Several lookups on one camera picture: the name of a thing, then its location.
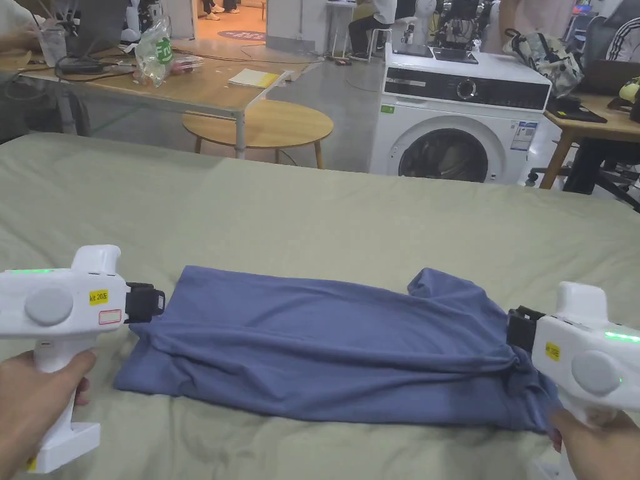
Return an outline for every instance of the white robot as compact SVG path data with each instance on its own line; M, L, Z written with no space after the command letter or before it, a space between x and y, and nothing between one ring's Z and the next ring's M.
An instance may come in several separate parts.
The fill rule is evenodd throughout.
M415 2L415 28L413 41L409 43L426 45L429 42L429 25L433 22L436 6L436 0L417 0Z
M586 425L603 427L621 409L640 411L640 332L609 321L598 287L561 283L556 314L510 316L507 336L532 352L534 366L557 384L563 406ZM536 466L546 480L575 480L564 448L559 465Z
M129 4L126 15L127 28L122 31L120 39L126 42L137 42L141 36L140 16L138 15L140 0L129 0Z
M0 337L36 339L36 367L54 372L93 347L98 334L161 314L164 293L125 282L116 273L119 256L114 245L84 246L71 268L0 273ZM71 423L73 402L45 435L29 472L51 472L100 444L100 424Z

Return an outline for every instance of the tabletop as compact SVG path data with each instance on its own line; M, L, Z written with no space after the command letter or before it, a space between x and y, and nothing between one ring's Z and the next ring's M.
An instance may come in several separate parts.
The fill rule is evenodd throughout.
M558 127L573 129L577 136L588 138L605 138L610 140L634 140L640 138L640 124L629 120L629 114L607 108L612 97L605 95L589 95L579 93L582 105L607 119L606 124L565 120L546 111L545 116Z
M222 118L184 115L184 127L205 140L236 144L236 129ZM287 148L308 145L329 136L333 121L309 107L275 100L256 102L246 111L247 148Z
M52 68L26 65L25 59L23 52L2 54L0 55L0 71L16 72L19 68L26 67L30 71L25 72L25 76L51 81L58 80ZM234 62L204 58L203 62L204 65L192 73L168 77L158 88L152 85L143 86L134 83L132 75L97 79L83 85L90 85L92 88L112 93L186 104L192 108L210 107L225 111L243 111L264 93L264 89L230 84L228 81L231 77L240 73L244 68L252 68L279 76L287 73L285 70L275 66L263 63L252 64L250 61ZM88 78L91 77L77 76L77 79Z

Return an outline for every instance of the round rug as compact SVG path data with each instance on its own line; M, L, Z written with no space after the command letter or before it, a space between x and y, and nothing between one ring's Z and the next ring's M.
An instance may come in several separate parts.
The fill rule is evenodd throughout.
M233 40L247 40L249 42L264 42L266 35L263 31L226 30L219 31L219 36Z

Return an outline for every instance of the washing machine control panel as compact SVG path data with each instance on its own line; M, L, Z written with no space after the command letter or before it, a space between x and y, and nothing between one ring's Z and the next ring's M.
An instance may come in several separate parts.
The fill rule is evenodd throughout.
M389 68L385 92L434 100L543 111L549 85Z

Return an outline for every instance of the mattress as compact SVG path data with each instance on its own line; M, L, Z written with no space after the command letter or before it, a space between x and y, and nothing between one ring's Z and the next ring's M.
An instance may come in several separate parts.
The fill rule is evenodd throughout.
M614 200L518 186L382 177L34 134L0 146L0 268L68 266L84 244L122 249L119 273L170 294L186 264L405 292L423 267L472 280L507 309L553 311L562 280L603 287L640 326L640 216ZM119 392L136 342L99 339L100 447L56 479L525 478L545 436L494 429L308 423ZM2 358L29 340L0 341Z

